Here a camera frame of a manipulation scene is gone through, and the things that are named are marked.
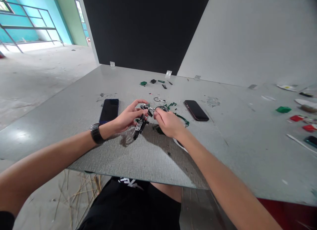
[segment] metal railing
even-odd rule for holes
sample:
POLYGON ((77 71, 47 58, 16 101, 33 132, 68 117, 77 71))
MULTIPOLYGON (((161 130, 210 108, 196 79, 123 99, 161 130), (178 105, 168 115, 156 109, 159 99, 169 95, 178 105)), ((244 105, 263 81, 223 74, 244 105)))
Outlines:
POLYGON ((3 46, 4 46, 8 51, 9 51, 9 49, 6 47, 6 45, 16 46, 16 47, 20 50, 21 53, 23 53, 23 52, 22 52, 22 50, 20 49, 20 47, 18 46, 19 44, 32 44, 32 43, 42 43, 42 42, 52 42, 52 43, 54 44, 54 42, 61 42, 61 43, 63 44, 63 46, 64 46, 64 43, 63 43, 61 37, 59 36, 59 33, 58 33, 58 31, 57 31, 57 29, 56 29, 56 27, 55 27, 55 24, 54 24, 54 22, 53 22, 53 20, 52 20, 52 17, 51 17, 51 15, 50 15, 50 13, 49 13, 48 10, 42 9, 42 8, 38 8, 38 7, 26 6, 26 5, 22 5, 22 4, 18 4, 18 3, 13 3, 13 2, 7 2, 7 1, 3 1, 3 0, 0 0, 0 2, 5 2, 5 3, 7 3, 7 4, 12 4, 12 5, 18 5, 18 6, 20 6, 20 7, 22 8, 22 10, 23 10, 24 13, 25 13, 25 15, 17 15, 17 14, 13 14, 13 13, 11 13, 11 12, 0 12, 0 15, 27 17, 27 18, 29 19, 31 25, 32 25, 32 26, 13 26, 13 25, 2 25, 2 24, 0 23, 0 28, 2 28, 2 29, 5 31, 5 33, 9 36, 9 38, 10 38, 10 39, 12 40, 12 42, 13 42, 13 43, 4 43, 4 42, 2 42, 2 41, 0 40, 0 44, 3 44, 3 46), (25 10, 25 7, 37 9, 37 11, 39 12, 39 14, 40 14, 41 17, 29 16, 29 15, 27 14, 26 10, 25 10), (46 22, 45 22, 45 20, 43 19, 43 16, 42 16, 40 10, 41 10, 41 11, 47 11, 48 15, 50 16, 50 20, 51 20, 51 22, 53 23, 53 26, 54 26, 54 27, 48 27, 48 26, 46 25, 46 22), (33 23, 32 20, 31 20, 31 18, 36 18, 36 19, 41 19, 41 20, 43 20, 45 26, 44 26, 44 27, 37 27, 37 26, 35 26, 34 23, 33 23), (16 42, 14 41, 14 39, 11 37, 11 35, 8 33, 8 31, 7 31, 6 29, 45 30, 46 33, 48 34, 50 40, 16 43, 16 42), (53 40, 53 39, 51 38, 51 36, 50 36, 48 30, 56 30, 56 33, 57 33, 57 35, 58 35, 58 37, 59 37, 59 40, 53 40))

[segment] black smartphone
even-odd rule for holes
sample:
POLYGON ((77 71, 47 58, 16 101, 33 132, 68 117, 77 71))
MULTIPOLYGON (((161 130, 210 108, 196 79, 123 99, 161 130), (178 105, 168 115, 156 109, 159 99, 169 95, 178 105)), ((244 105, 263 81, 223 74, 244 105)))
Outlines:
POLYGON ((106 99, 103 103, 99 123, 105 124, 118 117, 119 99, 106 99))
POLYGON ((195 120, 197 121, 209 120, 208 116, 205 114, 202 108, 200 108, 199 104, 196 101, 186 100, 184 101, 184 104, 195 120))
POLYGON ((317 148, 317 138, 314 136, 308 136, 307 138, 304 139, 304 141, 313 147, 317 148))

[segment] black wall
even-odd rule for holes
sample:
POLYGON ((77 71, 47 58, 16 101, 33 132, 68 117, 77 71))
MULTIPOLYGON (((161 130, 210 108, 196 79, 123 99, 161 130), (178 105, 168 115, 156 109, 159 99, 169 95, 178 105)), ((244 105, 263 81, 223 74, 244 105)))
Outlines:
POLYGON ((176 75, 208 0, 84 0, 99 63, 176 75))

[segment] forearm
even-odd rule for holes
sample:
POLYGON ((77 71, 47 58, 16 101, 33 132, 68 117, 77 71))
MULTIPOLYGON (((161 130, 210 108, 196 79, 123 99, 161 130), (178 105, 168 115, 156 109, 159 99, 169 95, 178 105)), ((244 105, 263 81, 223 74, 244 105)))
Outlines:
POLYGON ((189 131, 178 141, 191 155, 237 229, 281 229, 245 184, 189 131))
MULTIPOLYGON (((112 135, 111 124, 101 126, 100 133, 104 139, 112 135)), ((16 216, 32 192, 94 146, 90 131, 85 131, 43 148, 6 169, 0 174, 0 211, 11 206, 10 211, 16 216)))

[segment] wristwatch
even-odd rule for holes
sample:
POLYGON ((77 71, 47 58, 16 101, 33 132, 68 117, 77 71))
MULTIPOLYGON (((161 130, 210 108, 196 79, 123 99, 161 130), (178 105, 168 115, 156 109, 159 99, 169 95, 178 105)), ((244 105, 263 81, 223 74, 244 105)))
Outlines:
POLYGON ((103 144, 106 140, 104 140, 99 132, 99 123, 93 124, 90 126, 90 133, 92 136, 92 139, 94 140, 95 143, 97 144, 103 144))

